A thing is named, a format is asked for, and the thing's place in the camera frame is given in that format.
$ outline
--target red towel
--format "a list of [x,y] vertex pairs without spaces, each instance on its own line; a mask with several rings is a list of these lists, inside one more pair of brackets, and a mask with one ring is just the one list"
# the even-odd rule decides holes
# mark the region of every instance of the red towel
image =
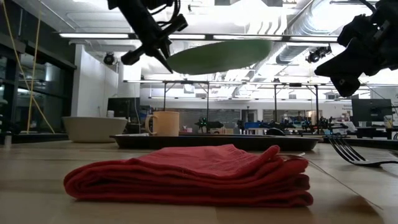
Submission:
[[308,161],[233,145],[168,147],[139,158],[95,162],[70,172],[69,195],[82,200],[262,207],[307,206]]

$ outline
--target computer monitor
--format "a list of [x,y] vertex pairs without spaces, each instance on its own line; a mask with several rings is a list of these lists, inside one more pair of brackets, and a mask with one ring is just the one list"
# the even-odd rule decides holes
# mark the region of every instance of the computer monitor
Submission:
[[352,99],[353,121],[384,121],[385,116],[392,115],[391,100],[385,99]]
[[114,111],[115,118],[128,118],[139,113],[139,98],[109,98],[108,111]]

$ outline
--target tan mug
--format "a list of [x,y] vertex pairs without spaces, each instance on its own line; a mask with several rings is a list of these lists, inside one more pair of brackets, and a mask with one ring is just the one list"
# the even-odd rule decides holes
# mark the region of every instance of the tan mug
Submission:
[[[149,121],[154,119],[153,132],[149,129]],[[180,131],[180,113],[157,111],[145,120],[146,131],[154,136],[178,136]]]

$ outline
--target white bowl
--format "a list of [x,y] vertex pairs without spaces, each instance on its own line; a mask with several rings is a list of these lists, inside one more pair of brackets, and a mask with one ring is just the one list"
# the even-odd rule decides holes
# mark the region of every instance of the white bowl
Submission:
[[127,120],[120,118],[63,117],[68,137],[73,142],[114,142],[112,135],[122,134]]

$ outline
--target mug handle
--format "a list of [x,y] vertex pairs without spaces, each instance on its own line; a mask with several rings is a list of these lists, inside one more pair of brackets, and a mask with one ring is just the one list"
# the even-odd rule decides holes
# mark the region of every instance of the mug handle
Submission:
[[149,115],[147,119],[145,120],[145,130],[150,134],[150,135],[156,135],[157,133],[153,133],[149,129],[149,121],[151,118],[157,118],[155,115]]

